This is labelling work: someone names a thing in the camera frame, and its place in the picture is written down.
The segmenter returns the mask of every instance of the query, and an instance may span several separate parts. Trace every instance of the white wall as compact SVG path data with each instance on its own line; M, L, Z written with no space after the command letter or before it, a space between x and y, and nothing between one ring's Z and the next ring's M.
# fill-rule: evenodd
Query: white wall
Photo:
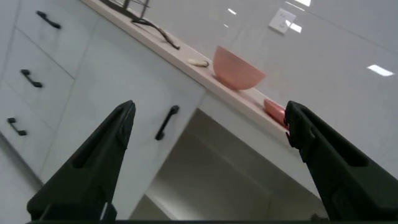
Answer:
M0 223L30 221L26 205L39 189L30 175L0 136Z
M280 7L301 33L267 27ZM397 8L396 0L151 0L146 16L208 58L222 45L260 68L259 91L308 106L398 177L398 77L367 69L398 73Z

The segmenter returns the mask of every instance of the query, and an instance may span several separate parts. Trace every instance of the white tile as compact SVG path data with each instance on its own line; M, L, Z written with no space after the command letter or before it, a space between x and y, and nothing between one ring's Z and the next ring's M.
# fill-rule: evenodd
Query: white tile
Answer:
M249 31L242 31L230 49L266 73L259 91L282 105L294 100L308 106L382 163L398 143L398 78L367 67L397 73L398 57L311 13L288 4L283 8L297 15L301 33L281 36L247 25ZM261 20L257 15L250 22Z
M204 56L213 58L216 46L228 46L260 2L261 0L151 0L146 17Z
M292 4L297 4L296 1L289 0ZM310 7L302 7L385 49L398 53L396 41L398 1L396 0L313 0Z

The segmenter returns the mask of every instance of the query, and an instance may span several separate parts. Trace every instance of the cabinet shelf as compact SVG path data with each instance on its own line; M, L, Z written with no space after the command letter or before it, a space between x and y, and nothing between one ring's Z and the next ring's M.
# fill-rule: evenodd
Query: cabinet shelf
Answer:
M199 129L217 132L218 137L206 137ZM152 206L142 209L147 204ZM314 213L326 216L316 196L200 111L131 218L156 220L159 216L152 214L160 213L161 220L309 220Z

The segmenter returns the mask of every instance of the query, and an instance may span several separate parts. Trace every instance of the red object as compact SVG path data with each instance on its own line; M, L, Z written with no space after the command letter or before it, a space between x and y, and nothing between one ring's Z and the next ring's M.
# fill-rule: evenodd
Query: red object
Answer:
M289 130L289 127L284 124L285 108L279 106L277 103L269 99L264 99L264 111L276 122Z
M266 75L235 54L217 46L213 58L216 79L232 90L247 90L257 85Z

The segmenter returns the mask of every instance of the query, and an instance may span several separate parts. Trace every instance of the black drawer handle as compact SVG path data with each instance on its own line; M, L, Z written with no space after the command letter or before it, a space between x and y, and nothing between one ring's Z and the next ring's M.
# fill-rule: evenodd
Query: black drawer handle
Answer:
M41 82L35 82L33 81L29 75L30 75L30 71L28 69L22 69L21 70L21 74L23 74L23 76L25 76L25 78L30 82L30 84L32 84L34 87L36 88L42 88L43 84Z
M163 124L161 125L159 131L156 134L156 137L155 137L156 140L160 141L160 140L163 139L163 137L164 137L164 132L163 131L166 128L167 123L170 121L170 118L173 115L178 113L179 110L180 110L179 106L177 106L177 105L172 106L172 108L170 109L169 114L167 115L166 119L163 121Z
M15 118L8 118L7 122L11 125L11 127L13 128L13 130L19 135L19 136L26 136L27 133L25 130L18 130L15 126L14 123L17 122L17 120Z
M47 14L45 12L42 11L36 11L36 14L38 16L40 16L45 22L47 22L48 24L50 24L52 27L56 28L56 29L61 29L61 25L57 24L56 22L51 21L50 19L48 19Z

